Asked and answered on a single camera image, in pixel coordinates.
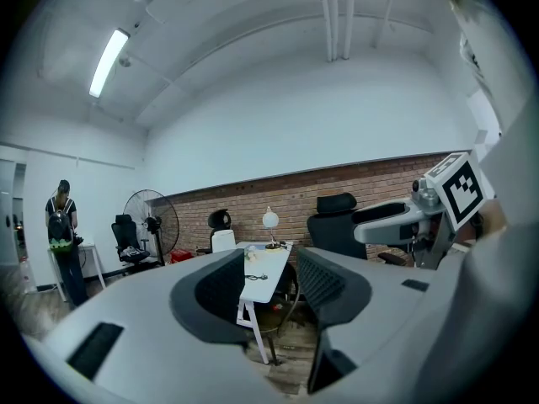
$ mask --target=ceiling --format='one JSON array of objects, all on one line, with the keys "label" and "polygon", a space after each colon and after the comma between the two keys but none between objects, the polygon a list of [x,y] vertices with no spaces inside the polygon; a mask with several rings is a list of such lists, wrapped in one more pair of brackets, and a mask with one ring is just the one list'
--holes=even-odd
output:
[{"label": "ceiling", "polygon": [[[381,45],[424,52],[441,0],[392,0]],[[341,17],[344,1],[340,2]],[[352,56],[372,45],[387,0],[355,0]],[[89,96],[112,32],[131,34],[95,105],[112,118],[150,128],[212,83],[274,56],[317,47],[325,58],[317,0],[46,0],[31,27],[38,77],[73,97]]]}]

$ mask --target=white desk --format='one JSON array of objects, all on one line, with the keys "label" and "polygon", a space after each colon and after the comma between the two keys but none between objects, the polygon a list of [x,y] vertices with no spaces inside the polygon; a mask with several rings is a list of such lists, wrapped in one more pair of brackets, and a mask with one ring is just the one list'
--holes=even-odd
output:
[{"label": "white desk", "polygon": [[[87,250],[87,249],[92,250],[92,258],[93,258],[93,262],[95,263],[95,268],[98,271],[99,281],[101,282],[103,289],[107,287],[104,284],[103,275],[101,274],[101,262],[99,261],[98,252],[95,249],[95,244],[93,243],[93,240],[85,238],[83,243],[80,246],[78,246],[78,248],[82,250]],[[47,249],[47,252],[49,253],[49,260],[51,261],[51,267],[52,267],[52,270],[54,271],[54,276],[56,278],[56,287],[58,288],[58,291],[60,292],[61,299],[64,302],[66,302],[67,301],[66,295],[64,294],[64,291],[61,289],[61,286],[60,286],[61,276],[60,276],[60,271],[58,270],[58,265],[56,264],[56,258],[52,254],[52,251],[50,248]]]},{"label": "white desk", "polygon": [[[266,245],[268,242],[239,242],[237,248],[246,248],[250,246]],[[259,345],[260,354],[265,364],[268,363],[268,355],[264,349],[264,342],[260,335],[259,324],[256,321],[254,314],[254,302],[266,303],[270,302],[271,296],[275,292],[275,288],[279,283],[280,276],[283,274],[286,262],[290,256],[293,242],[287,241],[286,248],[281,248],[277,252],[266,252],[265,250],[256,250],[255,261],[245,261],[245,275],[255,275],[260,277],[262,274],[268,276],[267,279],[245,279],[245,287],[240,295],[239,304],[237,306],[238,325],[250,327],[253,329],[256,342]],[[243,308],[249,313],[249,320],[243,319]]]}]

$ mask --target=fluorescent light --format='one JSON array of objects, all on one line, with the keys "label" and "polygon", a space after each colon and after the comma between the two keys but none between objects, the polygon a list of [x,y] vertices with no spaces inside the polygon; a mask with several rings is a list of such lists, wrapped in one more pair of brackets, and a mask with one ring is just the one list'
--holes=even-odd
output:
[{"label": "fluorescent light", "polygon": [[93,75],[92,85],[90,86],[91,96],[98,98],[101,95],[101,90],[103,90],[104,82],[107,80],[110,69],[115,64],[116,58],[128,39],[129,35],[120,29],[117,29],[110,36],[109,43],[104,49],[98,68]]}]

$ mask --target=brick wall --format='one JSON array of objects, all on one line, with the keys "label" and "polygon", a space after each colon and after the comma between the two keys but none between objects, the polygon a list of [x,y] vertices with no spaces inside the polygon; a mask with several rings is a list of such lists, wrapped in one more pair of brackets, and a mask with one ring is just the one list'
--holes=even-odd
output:
[{"label": "brick wall", "polygon": [[[236,242],[268,241],[270,232],[262,224],[268,205],[279,216],[275,239],[293,240],[295,247],[311,246],[307,218],[316,214],[317,196],[349,192],[357,199],[358,208],[408,197],[412,182],[445,156],[331,167],[169,196],[179,219],[176,247],[192,253],[197,248],[209,247],[208,215],[220,208],[228,208]],[[296,260],[295,251],[291,254],[292,262]],[[368,258],[374,260],[382,251],[394,252],[385,246],[368,247]]]}]

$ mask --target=chair armrest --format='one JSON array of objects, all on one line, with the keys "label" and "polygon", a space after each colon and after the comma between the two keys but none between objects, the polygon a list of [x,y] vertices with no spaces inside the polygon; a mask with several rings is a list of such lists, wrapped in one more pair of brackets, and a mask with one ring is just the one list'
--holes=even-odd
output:
[{"label": "chair armrest", "polygon": [[385,260],[386,263],[390,265],[406,266],[406,261],[403,258],[395,256],[394,254],[391,254],[389,252],[381,252],[380,254],[378,254],[378,257],[381,260]]}]

